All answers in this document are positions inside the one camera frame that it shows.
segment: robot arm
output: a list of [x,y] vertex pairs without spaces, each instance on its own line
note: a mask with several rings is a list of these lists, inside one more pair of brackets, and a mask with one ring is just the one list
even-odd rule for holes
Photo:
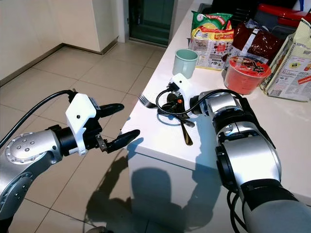
[[102,139],[99,118],[112,115],[124,106],[98,106],[87,95],[75,93],[66,111],[69,127],[59,125],[36,133],[24,133],[12,139],[0,155],[0,232],[22,203],[33,180],[63,156],[100,148],[107,153],[118,150],[139,135],[139,130],[121,134],[108,142]]
[[200,114],[210,117],[217,135],[218,171],[224,187],[237,193],[243,202],[248,232],[311,232],[311,210],[282,187],[275,146],[259,125],[247,99],[238,94],[233,96],[229,90],[194,96],[194,88],[181,74],[175,75],[168,87],[167,91],[189,102],[192,110],[188,117]]

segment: tile floor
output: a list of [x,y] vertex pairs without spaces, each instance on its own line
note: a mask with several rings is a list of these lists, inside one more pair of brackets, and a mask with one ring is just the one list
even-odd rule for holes
[[[100,121],[103,135],[115,138],[134,108],[165,49],[119,43],[105,55],[63,47],[0,88],[0,138],[44,97],[76,88],[100,104],[125,109]],[[67,97],[42,106],[16,134],[66,124]],[[132,216],[127,153],[99,150],[65,157],[39,176],[14,217],[11,233],[83,233],[104,225],[115,233],[153,233],[158,226]]]

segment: metal fork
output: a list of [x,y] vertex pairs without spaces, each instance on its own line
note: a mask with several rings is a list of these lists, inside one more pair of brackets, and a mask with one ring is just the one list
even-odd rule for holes
[[[146,108],[158,108],[156,104],[150,102],[143,94],[140,94],[138,98],[139,98],[139,101],[142,103],[142,105],[144,105]],[[195,125],[192,121],[181,119],[178,116],[174,116],[174,115],[172,116],[182,121],[185,125],[189,127],[194,127]]]

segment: glass door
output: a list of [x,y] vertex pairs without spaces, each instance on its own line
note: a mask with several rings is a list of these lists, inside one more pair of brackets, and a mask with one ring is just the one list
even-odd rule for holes
[[129,0],[130,37],[168,45],[174,0]]

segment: green snack package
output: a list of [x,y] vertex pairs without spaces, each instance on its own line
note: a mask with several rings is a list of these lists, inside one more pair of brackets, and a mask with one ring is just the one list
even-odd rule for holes
[[225,30],[229,19],[232,17],[231,14],[226,13],[214,13],[209,15],[200,14],[192,11],[192,27],[191,30],[204,26],[210,30]]

